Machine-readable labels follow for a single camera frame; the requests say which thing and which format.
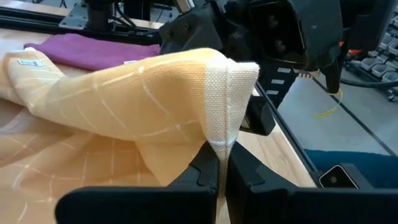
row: magenta towel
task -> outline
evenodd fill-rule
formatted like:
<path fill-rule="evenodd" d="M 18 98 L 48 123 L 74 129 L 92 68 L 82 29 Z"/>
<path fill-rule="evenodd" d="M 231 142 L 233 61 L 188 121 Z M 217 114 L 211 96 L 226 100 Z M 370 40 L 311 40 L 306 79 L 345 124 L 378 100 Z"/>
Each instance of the magenta towel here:
<path fill-rule="evenodd" d="M 126 61 L 159 55 L 159 45 L 141 46 L 96 40 L 78 34 L 55 35 L 43 44 L 25 44 L 43 52 L 51 61 L 97 71 Z"/>

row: orange fabric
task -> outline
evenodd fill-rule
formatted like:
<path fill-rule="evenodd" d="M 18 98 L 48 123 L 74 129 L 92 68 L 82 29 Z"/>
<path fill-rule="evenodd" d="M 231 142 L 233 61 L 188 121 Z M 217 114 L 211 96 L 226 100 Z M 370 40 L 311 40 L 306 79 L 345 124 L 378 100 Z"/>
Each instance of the orange fabric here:
<path fill-rule="evenodd" d="M 9 52 L 2 223 L 53 223 L 57 200 L 82 186 L 167 185 L 206 140 L 220 158 L 218 222 L 227 223 L 226 164 L 258 70 L 198 49 L 72 78 L 41 52 Z"/>

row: equipment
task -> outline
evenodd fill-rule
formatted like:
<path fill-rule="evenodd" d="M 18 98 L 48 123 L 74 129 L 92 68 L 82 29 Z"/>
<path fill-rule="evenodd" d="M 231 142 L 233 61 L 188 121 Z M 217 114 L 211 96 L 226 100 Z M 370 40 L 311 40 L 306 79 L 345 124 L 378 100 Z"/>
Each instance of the equipment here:
<path fill-rule="evenodd" d="M 210 1 L 166 23 L 159 33 L 138 28 L 128 18 L 124 21 L 116 17 L 115 10 L 124 17 L 118 2 L 87 0 L 76 5 L 66 18 L 0 8 L 0 27 L 50 34 L 75 32 L 135 44 L 162 42 L 163 54 L 211 47 L 235 60 L 256 61 L 262 68 L 256 86 L 262 97 L 253 98 L 248 106 L 248 120 L 252 121 L 248 129 L 269 134 L 274 127 L 273 116 L 306 160 L 266 92 L 271 90 L 270 83 L 276 85 L 273 80 L 282 80 L 280 85 L 288 90 L 295 77 L 285 82 L 281 75 L 275 77 L 275 72 L 291 75 L 295 70 L 319 69 L 326 75 L 328 92 L 336 93 L 346 51 L 375 48 L 397 1 L 242 0 L 225 6 Z M 322 174 L 310 161 L 305 162 L 318 179 Z M 107 223 L 109 217 L 113 223 L 213 223 L 217 168 L 217 158 L 205 144 L 190 167 L 166 188 L 78 189 L 59 201 L 55 215 L 59 224 Z M 301 189 L 236 143 L 229 160 L 226 189 L 231 221 L 395 222 L 392 209 L 398 204 L 397 191 L 364 189 L 355 182 L 360 174 L 350 173 L 349 169 L 341 173 L 347 174 L 359 189 Z"/>

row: label tag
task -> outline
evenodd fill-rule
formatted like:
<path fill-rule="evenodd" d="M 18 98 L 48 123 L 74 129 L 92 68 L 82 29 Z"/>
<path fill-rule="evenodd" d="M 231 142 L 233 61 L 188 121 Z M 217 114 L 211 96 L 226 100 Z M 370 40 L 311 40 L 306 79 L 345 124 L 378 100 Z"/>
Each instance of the label tag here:
<path fill-rule="evenodd" d="M 267 90 L 266 94 L 267 95 L 278 95 L 279 91 L 276 90 Z"/>
<path fill-rule="evenodd" d="M 30 65 L 30 66 L 36 66 L 36 67 L 44 67 L 44 64 L 40 60 L 19 59 L 18 62 L 21 65 Z"/>
<path fill-rule="evenodd" d="M 126 62 L 124 62 L 124 64 L 125 65 L 127 65 L 127 64 L 130 64 L 130 63 L 135 63 L 136 62 L 136 60 L 132 60 L 132 61 L 126 61 Z"/>
<path fill-rule="evenodd" d="M 278 68 L 278 72 L 290 73 L 292 70 L 290 68 Z"/>
<path fill-rule="evenodd" d="M 272 84 L 283 85 L 285 83 L 285 80 L 272 80 L 271 83 Z"/>

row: metal bracket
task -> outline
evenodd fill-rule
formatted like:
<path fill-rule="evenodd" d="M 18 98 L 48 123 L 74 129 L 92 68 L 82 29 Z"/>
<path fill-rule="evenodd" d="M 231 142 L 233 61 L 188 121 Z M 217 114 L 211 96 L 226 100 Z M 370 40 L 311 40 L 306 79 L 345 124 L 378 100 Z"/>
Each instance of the metal bracket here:
<path fill-rule="evenodd" d="M 59 26 L 66 29 L 83 30 L 87 22 L 87 5 L 78 2 L 69 14 L 59 23 Z"/>

